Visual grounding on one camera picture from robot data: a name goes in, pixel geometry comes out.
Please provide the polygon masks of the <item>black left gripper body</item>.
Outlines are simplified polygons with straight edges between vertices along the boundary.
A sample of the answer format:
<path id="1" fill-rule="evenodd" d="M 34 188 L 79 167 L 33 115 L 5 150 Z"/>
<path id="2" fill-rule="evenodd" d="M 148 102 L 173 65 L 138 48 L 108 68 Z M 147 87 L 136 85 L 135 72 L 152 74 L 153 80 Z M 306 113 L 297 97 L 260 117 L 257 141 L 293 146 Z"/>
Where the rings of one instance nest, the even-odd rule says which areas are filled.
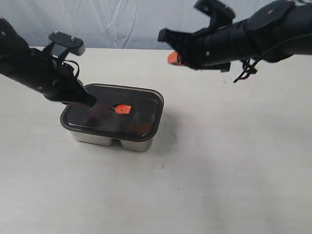
<path id="1" fill-rule="evenodd" d="M 31 48 L 26 54 L 14 58 L 14 65 L 16 80 L 49 101 L 89 107 L 96 103 L 97 99 L 78 82 L 73 67 L 57 63 L 52 55 Z"/>

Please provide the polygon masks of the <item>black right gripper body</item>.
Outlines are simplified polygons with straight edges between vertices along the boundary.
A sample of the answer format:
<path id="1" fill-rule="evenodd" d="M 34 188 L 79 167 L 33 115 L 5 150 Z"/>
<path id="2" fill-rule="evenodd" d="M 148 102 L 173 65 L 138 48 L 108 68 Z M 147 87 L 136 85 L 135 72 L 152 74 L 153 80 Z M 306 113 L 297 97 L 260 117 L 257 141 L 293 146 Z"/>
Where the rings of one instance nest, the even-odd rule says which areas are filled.
<path id="1" fill-rule="evenodd" d="M 165 42 L 177 51 L 185 65 L 194 70 L 229 71 L 230 63 L 254 58 L 258 50 L 245 30 L 246 21 L 221 27 L 215 31 L 203 28 L 194 33 L 164 28 L 157 41 Z"/>

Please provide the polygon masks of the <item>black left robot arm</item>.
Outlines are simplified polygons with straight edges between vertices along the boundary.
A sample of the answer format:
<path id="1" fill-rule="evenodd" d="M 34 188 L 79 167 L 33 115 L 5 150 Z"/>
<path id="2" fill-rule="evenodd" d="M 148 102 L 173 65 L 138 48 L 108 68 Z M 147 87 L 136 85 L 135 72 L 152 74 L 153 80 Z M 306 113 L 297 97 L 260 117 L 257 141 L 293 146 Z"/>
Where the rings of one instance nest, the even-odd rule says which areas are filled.
<path id="1" fill-rule="evenodd" d="M 0 19 L 0 73 L 38 93 L 63 104 L 80 103 L 92 107 L 96 98 L 89 94 L 66 60 L 69 53 L 81 56 L 83 40 L 63 32 L 49 35 L 43 50 L 31 48 L 4 18 Z"/>

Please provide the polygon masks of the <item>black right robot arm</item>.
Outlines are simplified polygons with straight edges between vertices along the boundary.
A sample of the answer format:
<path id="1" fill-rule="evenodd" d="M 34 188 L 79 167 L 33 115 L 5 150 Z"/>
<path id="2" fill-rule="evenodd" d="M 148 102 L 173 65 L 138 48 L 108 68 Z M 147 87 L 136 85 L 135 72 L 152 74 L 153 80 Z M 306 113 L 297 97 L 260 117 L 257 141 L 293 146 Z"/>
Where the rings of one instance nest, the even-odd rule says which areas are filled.
<path id="1" fill-rule="evenodd" d="M 173 49 L 170 64 L 227 72 L 232 61 L 240 61 L 247 73 L 254 73 L 252 59 L 276 63 L 312 53 L 310 3 L 275 0 L 237 22 L 232 8 L 219 0 L 199 0 L 195 8 L 210 17 L 208 27 L 193 33 L 164 28 L 158 34 L 157 40 Z"/>

